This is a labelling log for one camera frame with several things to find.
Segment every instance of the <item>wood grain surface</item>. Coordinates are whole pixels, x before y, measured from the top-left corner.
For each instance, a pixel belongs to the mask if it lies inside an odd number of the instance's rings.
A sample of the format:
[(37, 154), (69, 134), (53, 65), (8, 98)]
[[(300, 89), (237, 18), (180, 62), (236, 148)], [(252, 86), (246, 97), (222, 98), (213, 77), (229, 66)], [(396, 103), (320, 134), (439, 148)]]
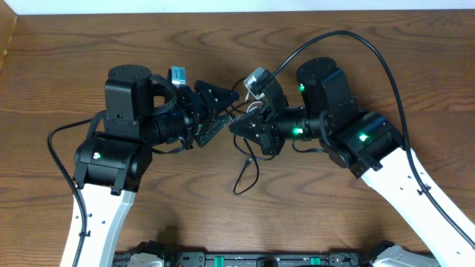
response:
[[(340, 29), (383, 53), (419, 159), (475, 220), (475, 11), (21, 16), (0, 75), (0, 266), (59, 264), (73, 197), (46, 137), (105, 108), (110, 68), (138, 64), (165, 75), (178, 65), (190, 85), (202, 79), (230, 88), (256, 67), (274, 70), (303, 42)], [(303, 103), (296, 68), (317, 56), (333, 57), (361, 106), (399, 128), (379, 62), (345, 37), (312, 46), (279, 74), (291, 105)], [(86, 128), (54, 139), (70, 172)], [(117, 249), (157, 240), (210, 251), (365, 250), (392, 240), (427, 251), (382, 197), (326, 155), (297, 154), (288, 142), (261, 163), (255, 188), (236, 197), (232, 186), (245, 160), (227, 129), (202, 149), (154, 156)]]
[(0, 70), (7, 55), (8, 44), (15, 28), (16, 14), (0, 0)]

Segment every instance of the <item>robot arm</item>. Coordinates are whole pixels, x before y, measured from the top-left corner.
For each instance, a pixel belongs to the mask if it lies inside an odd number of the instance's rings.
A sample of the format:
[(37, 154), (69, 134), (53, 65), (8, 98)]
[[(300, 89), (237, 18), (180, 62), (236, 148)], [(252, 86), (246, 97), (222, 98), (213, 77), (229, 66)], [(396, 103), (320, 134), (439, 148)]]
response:
[[(475, 237), (475, 225), (453, 204), (451, 199), (430, 178), (413, 152), (414, 163), (422, 181), (441, 207), (470, 237)], [(420, 192), (407, 163), (406, 152), (397, 148), (381, 160), (379, 171), (370, 169), (361, 177), (380, 193), (421, 237), (441, 266), (466, 266), (473, 261), (475, 251), (453, 229)], [(376, 266), (394, 266), (399, 260), (385, 259)]]
[[(87, 212), (87, 228), (82, 233), (82, 211), (75, 198), (61, 266), (73, 266), (77, 251), (76, 266), (111, 266), (122, 224), (152, 152), (192, 149), (193, 141), (202, 148), (226, 125), (228, 117), (220, 113), (238, 100), (239, 94), (202, 81), (197, 81), (194, 89), (185, 85), (182, 67), (169, 70), (167, 79), (138, 65), (109, 71), (106, 111), (92, 119), (88, 138), (75, 155), (75, 189)], [(164, 96), (166, 103), (155, 107), (154, 96)], [(96, 132), (101, 119), (105, 131)], [(177, 140), (182, 143), (178, 150), (152, 148)]]
[[(255, 96), (264, 94), (266, 104), (237, 118), (229, 126), (231, 132), (261, 145), (265, 155), (278, 155), (286, 139), (319, 139), (334, 163), (361, 177), (394, 206), (442, 266), (463, 266), (475, 257), (474, 248), (420, 191), (402, 149), (403, 136), (381, 114), (358, 109), (347, 78), (335, 61), (311, 59), (298, 68), (305, 103), (301, 107), (289, 107), (277, 80), (269, 79), (269, 71), (258, 69), (252, 75), (255, 77), (247, 80), (255, 82), (247, 84), (248, 89)], [(474, 239), (474, 224), (429, 177), (414, 152), (413, 158), (426, 189)]]
[[(80, 191), (88, 211), (88, 233), (82, 245), (78, 266), (111, 266), (117, 239), (125, 217), (134, 204), (135, 193), (122, 191), (120, 196), (101, 185), (86, 184)], [(73, 219), (61, 267), (71, 267), (79, 243), (81, 214), (74, 200)]]

